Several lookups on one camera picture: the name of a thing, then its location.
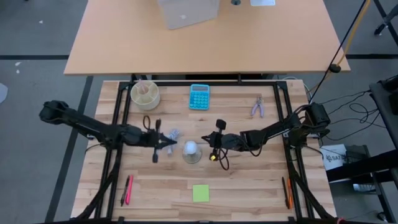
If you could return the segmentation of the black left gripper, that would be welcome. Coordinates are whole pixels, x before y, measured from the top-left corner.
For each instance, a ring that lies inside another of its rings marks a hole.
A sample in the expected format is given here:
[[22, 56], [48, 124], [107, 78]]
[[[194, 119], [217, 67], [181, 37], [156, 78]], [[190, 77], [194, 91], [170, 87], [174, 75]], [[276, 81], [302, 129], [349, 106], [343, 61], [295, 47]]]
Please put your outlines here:
[[152, 162], [158, 163], [160, 148], [165, 148], [176, 144], [176, 137], [173, 134], [164, 135], [160, 134], [161, 119], [155, 121], [155, 128], [151, 128], [150, 118], [144, 118], [142, 120], [142, 125], [145, 132], [142, 133], [144, 138], [144, 145], [146, 147], [153, 147]]

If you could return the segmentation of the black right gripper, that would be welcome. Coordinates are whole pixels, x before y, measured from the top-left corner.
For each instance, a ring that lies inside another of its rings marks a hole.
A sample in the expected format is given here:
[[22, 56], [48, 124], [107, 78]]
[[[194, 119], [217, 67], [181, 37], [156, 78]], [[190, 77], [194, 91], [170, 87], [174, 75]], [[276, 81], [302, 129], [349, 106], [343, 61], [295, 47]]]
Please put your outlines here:
[[236, 134], [222, 134], [226, 129], [226, 121], [222, 119], [216, 120], [216, 127], [218, 131], [213, 131], [211, 134], [202, 136], [201, 138], [205, 140], [210, 147], [213, 148], [210, 154], [211, 161], [221, 160], [220, 151], [222, 149], [232, 150], [232, 151], [244, 151], [244, 142], [240, 136]]

